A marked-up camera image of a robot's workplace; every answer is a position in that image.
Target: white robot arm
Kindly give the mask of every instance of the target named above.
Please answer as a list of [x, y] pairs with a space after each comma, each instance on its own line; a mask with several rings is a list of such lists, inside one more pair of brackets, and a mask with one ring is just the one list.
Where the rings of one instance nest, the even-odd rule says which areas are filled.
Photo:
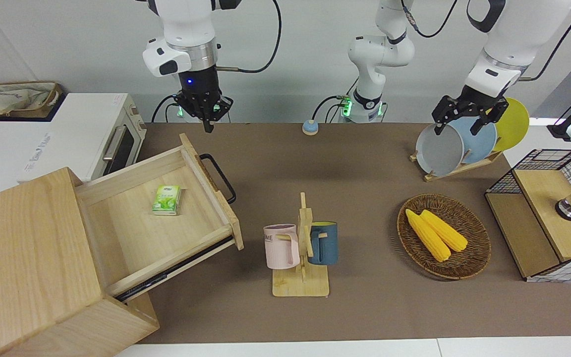
[[181, 91], [176, 102], [197, 116], [208, 133], [232, 106], [222, 96], [217, 70], [215, 29], [211, 12], [234, 9], [241, 0], [147, 0], [149, 9], [160, 16], [165, 35], [149, 41], [142, 56], [156, 77], [177, 75]]
[[[406, 0], [411, 6], [413, 0]], [[358, 68], [358, 85], [349, 94], [344, 117], [371, 122], [379, 113], [387, 79], [379, 67], [401, 67], [413, 59], [415, 47], [406, 37], [406, 18], [400, 0], [381, 0], [376, 25], [385, 36], [358, 36], [349, 46], [349, 59]]]
[[489, 0], [483, 20], [467, 16], [488, 40], [456, 99], [444, 96], [432, 112], [439, 134], [448, 122], [478, 116], [473, 135], [497, 122], [508, 107], [505, 91], [521, 78], [539, 49], [551, 39], [571, 11], [571, 0]]

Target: corn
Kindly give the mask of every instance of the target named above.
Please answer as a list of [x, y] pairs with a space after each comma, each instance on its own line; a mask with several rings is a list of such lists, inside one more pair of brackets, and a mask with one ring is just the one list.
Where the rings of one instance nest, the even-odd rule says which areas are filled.
[[442, 241], [446, 243], [454, 251], [463, 251], [468, 245], [468, 241], [463, 235], [460, 235], [447, 222], [442, 221], [440, 217], [434, 215], [429, 210], [423, 210], [420, 217], [437, 233]]
[[405, 210], [406, 218], [411, 228], [417, 233], [426, 249], [429, 249], [433, 258], [438, 262], [444, 262], [451, 256], [449, 247], [442, 242], [438, 234], [426, 222], [412, 210]]

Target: white wall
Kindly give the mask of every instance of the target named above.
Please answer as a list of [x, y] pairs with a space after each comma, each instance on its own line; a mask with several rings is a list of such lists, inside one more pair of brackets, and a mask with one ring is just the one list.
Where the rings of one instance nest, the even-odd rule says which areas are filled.
[[[344, 93], [356, 78], [347, 46], [353, 36], [379, 34], [377, 4], [281, 0], [283, 42], [272, 67], [261, 74], [220, 74], [222, 90], [235, 99], [233, 120], [301, 122], [321, 99]], [[415, 2], [422, 31], [437, 29], [450, 4]], [[429, 121], [442, 95], [458, 95], [486, 36], [468, 23], [465, 5], [459, 2], [447, 27], [433, 39], [409, 30], [414, 61], [385, 70], [387, 120]], [[238, 9], [218, 11], [213, 18], [224, 46], [219, 65], [257, 68], [269, 58], [277, 26], [270, 0], [243, 0]], [[152, 77], [141, 63], [145, 43], [159, 34], [156, 16], [134, 0], [0, 0], [0, 81], [52, 79], [69, 91], [125, 91], [148, 117], [159, 99], [178, 89], [172, 79]], [[542, 50], [529, 74], [541, 67], [554, 42]], [[520, 83], [508, 94], [532, 112], [570, 71], [571, 35], [541, 79]]]

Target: white toaster oven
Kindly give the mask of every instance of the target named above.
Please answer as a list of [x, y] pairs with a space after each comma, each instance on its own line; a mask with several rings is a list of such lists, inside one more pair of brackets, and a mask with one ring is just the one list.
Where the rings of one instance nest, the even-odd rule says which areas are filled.
[[111, 174], [136, 161], [145, 133], [129, 94], [70, 93], [16, 180], [29, 181], [62, 167], [83, 181]]

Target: yellow plate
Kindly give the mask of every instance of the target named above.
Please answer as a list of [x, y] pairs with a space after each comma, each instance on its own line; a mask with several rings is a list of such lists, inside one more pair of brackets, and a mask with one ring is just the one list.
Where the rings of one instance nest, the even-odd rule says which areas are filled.
[[506, 98], [508, 108], [495, 124], [497, 127], [498, 142], [494, 151], [503, 151], [519, 144], [528, 132], [530, 115], [525, 106], [517, 99]]

